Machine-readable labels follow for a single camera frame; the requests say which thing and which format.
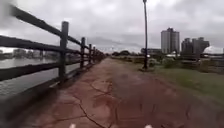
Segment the street light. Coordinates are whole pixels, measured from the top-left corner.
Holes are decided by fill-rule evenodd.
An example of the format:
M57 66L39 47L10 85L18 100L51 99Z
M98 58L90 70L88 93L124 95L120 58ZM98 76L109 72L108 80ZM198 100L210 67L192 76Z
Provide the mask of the street light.
M145 13L145 60L143 69L148 69L148 25L147 25L147 9L146 9L147 0L143 0L144 3L144 13Z

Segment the water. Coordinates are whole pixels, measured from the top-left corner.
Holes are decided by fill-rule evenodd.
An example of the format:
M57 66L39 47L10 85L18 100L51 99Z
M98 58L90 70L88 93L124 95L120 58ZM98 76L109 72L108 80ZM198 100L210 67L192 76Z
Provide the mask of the water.
M0 61L0 68L11 68L25 65L38 65L43 63L52 63L52 60L34 60L34 59L8 59ZM70 72L79 67L79 64L74 64L66 67L66 72ZM25 75L11 80L0 82L0 99L9 98L15 94L23 92L29 88L32 88L41 83L47 82L50 79L58 76L58 69L51 69L34 73L31 75Z

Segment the reddish pavement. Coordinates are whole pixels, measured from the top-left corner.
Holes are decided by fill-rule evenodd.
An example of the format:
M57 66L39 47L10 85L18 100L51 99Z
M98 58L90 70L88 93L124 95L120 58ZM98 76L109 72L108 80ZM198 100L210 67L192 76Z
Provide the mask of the reddish pavement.
M153 74L106 59L22 128L224 128L223 110Z

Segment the green grass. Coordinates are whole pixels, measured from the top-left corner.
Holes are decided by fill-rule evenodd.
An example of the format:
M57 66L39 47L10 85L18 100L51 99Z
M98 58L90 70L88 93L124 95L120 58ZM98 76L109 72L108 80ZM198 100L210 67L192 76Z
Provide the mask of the green grass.
M155 73L175 81L179 86L221 100L224 103L224 75L201 73L188 69L164 69L162 67L157 68Z

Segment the distant skyline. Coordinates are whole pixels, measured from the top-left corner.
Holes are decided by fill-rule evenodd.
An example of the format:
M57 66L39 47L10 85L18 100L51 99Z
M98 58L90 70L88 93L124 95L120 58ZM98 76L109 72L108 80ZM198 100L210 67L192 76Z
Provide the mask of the distant skyline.
M14 4L58 29L62 20L69 21L70 35L77 39L86 36L89 43L104 51L114 47L139 52L144 47L142 0L15 0ZM223 0L149 0L149 48L160 48L161 31L172 27L180 32L180 42L187 37L205 37L212 51L222 51L223 4ZM14 18L3 21L2 12L1 8L0 34L59 44L58 37L32 25Z

